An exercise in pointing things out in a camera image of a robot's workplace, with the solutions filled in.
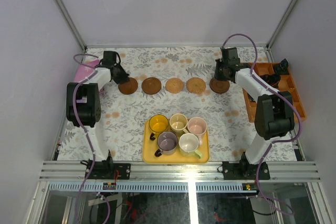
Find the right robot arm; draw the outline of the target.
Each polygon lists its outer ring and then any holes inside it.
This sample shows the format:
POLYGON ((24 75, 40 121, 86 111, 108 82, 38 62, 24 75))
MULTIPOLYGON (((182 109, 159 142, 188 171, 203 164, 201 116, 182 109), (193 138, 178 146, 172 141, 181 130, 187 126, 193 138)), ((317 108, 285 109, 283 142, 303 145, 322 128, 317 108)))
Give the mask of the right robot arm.
POLYGON ((242 63, 237 48, 222 48, 216 59, 214 78, 241 86, 256 102, 254 125, 256 136, 245 152, 247 161, 239 166, 240 175, 251 179, 258 173, 258 164, 273 143, 285 143, 295 126, 290 92, 280 92, 266 83, 248 63, 242 63))

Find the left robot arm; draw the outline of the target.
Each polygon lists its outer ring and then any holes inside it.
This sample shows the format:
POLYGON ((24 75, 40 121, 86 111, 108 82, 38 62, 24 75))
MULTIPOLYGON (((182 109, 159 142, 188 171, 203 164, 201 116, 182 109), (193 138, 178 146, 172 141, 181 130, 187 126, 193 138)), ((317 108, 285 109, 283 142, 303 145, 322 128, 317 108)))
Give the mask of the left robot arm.
POLYGON ((130 78, 116 51, 104 51, 102 59, 90 54, 84 56, 92 60, 88 63, 77 61, 79 67, 74 81, 67 84, 66 118, 84 130, 94 160, 105 161, 110 151, 102 135, 99 92, 110 82, 124 84, 130 78))

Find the pink ceramic mug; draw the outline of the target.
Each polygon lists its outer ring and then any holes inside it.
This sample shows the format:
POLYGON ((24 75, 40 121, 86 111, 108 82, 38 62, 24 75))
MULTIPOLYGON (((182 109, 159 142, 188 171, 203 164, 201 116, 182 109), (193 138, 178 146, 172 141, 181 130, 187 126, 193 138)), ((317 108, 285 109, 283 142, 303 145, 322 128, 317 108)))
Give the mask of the pink ceramic mug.
POLYGON ((203 137, 207 132, 207 123, 201 117, 193 117, 187 123, 187 129, 190 133, 197 136, 199 145, 203 145, 203 137))

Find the brown wooden coaster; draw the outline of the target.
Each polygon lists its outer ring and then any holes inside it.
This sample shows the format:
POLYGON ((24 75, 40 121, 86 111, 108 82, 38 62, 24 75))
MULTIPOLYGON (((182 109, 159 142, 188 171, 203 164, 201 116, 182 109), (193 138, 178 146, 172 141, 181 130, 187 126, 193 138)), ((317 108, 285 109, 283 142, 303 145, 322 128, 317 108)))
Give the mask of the brown wooden coaster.
POLYGON ((218 81, 214 78, 211 78, 209 86, 213 92, 223 94, 229 90, 230 83, 229 81, 218 81))
POLYGON ((146 94, 153 95, 161 90, 161 82, 158 78, 149 77, 142 82, 142 91, 146 94))
POLYGON ((135 78, 129 78, 128 82, 118 85, 119 91, 124 95, 130 95, 138 89, 138 81, 135 78))

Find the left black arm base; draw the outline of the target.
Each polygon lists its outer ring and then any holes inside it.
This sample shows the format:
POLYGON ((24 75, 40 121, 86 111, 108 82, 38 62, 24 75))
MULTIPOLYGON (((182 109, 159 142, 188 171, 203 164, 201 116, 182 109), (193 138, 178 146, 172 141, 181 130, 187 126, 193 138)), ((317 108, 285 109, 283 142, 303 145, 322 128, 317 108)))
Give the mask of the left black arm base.
POLYGON ((130 173, 130 163, 115 163, 109 156, 105 161, 95 161, 88 179, 128 180, 130 173))

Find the woven rattan coaster back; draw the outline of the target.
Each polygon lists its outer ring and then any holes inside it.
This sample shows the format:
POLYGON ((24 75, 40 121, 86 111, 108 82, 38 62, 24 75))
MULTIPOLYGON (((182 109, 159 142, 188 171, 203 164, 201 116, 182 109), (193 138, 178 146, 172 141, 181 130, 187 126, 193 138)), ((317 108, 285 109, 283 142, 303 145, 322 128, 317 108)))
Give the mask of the woven rattan coaster back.
POLYGON ((187 81, 186 87, 190 93, 200 94, 205 91, 206 83, 201 78, 193 77, 187 81))

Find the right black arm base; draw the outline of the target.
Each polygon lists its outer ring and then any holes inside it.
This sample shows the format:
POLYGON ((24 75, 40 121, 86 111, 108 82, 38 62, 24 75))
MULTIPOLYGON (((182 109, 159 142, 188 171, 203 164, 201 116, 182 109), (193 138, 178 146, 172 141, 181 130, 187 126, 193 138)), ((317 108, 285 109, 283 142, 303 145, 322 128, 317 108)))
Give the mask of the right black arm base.
POLYGON ((238 163, 222 162, 217 172, 223 174, 224 180, 270 180, 269 168, 266 162, 261 165, 250 164, 245 152, 238 163))

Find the white mug green handle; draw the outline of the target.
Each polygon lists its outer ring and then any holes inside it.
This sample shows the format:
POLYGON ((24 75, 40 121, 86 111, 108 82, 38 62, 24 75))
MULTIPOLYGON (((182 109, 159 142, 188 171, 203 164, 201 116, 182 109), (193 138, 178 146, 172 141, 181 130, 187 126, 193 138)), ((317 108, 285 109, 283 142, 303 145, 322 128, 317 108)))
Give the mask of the white mug green handle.
POLYGON ((199 139, 192 133, 185 133, 179 139, 179 148, 182 156, 202 158, 203 154, 198 150, 199 139))

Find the woven rattan coaster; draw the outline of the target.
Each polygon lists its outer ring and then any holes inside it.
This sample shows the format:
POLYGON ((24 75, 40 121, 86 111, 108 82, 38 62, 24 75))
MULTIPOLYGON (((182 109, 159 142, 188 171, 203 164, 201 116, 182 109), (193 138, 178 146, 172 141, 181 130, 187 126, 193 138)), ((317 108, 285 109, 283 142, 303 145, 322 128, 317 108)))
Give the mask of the woven rattan coaster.
POLYGON ((205 91, 206 83, 201 78, 193 77, 187 81, 186 87, 190 93, 200 94, 205 91))
POLYGON ((165 88, 170 93, 180 93, 184 88, 184 82, 179 78, 171 78, 166 82, 165 88))

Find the woven rattan coaster front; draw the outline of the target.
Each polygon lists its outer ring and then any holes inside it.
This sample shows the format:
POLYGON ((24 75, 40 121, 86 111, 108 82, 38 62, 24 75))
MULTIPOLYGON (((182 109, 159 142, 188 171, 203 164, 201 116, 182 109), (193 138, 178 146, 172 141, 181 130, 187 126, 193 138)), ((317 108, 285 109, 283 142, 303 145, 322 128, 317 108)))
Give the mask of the woven rattan coaster front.
POLYGON ((184 88, 184 82, 179 78, 171 78, 166 82, 165 88, 170 93, 180 93, 184 88))

